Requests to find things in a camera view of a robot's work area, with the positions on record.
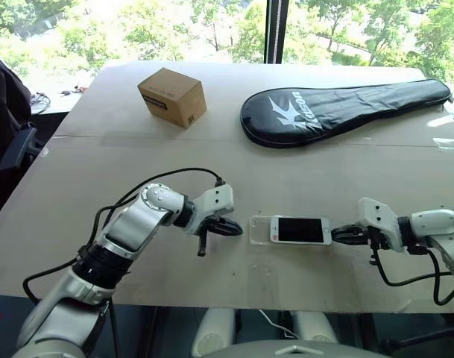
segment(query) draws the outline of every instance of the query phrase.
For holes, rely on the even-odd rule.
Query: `glass window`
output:
[[[290,1],[283,62],[414,67],[454,87],[454,0]]]
[[[89,84],[108,62],[263,62],[266,0],[0,0],[0,58],[28,88]]]

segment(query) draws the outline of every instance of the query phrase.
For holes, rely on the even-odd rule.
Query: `box label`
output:
[[[167,104],[165,104],[162,101],[159,101],[158,99],[149,97],[148,95],[142,95],[142,97],[144,98],[144,101],[149,102],[149,103],[153,104],[154,106],[157,106],[157,107],[162,108],[164,110],[167,109]]]

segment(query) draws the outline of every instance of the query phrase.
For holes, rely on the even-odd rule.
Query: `chair armrest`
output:
[[[0,172],[19,169],[26,154],[36,154],[31,150],[34,147],[35,133],[36,128],[26,128],[18,132],[0,160]]]

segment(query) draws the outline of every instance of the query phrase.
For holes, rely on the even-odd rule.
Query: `phone screen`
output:
[[[323,242],[321,219],[278,218],[278,241]]]

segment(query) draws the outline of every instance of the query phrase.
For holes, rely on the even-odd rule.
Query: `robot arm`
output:
[[[426,254],[437,248],[454,276],[454,209],[436,210],[397,216],[392,209],[370,198],[359,200],[359,221],[332,231],[336,242],[348,245],[371,245],[373,250],[392,249],[410,254]]]
[[[79,250],[77,262],[37,304],[22,326],[14,357],[84,357],[97,338],[107,300],[159,226],[172,224],[199,235],[203,256],[207,231],[242,233],[238,224],[220,217],[232,211],[233,191],[227,184],[193,201],[159,183],[141,188],[136,201],[92,245]]]

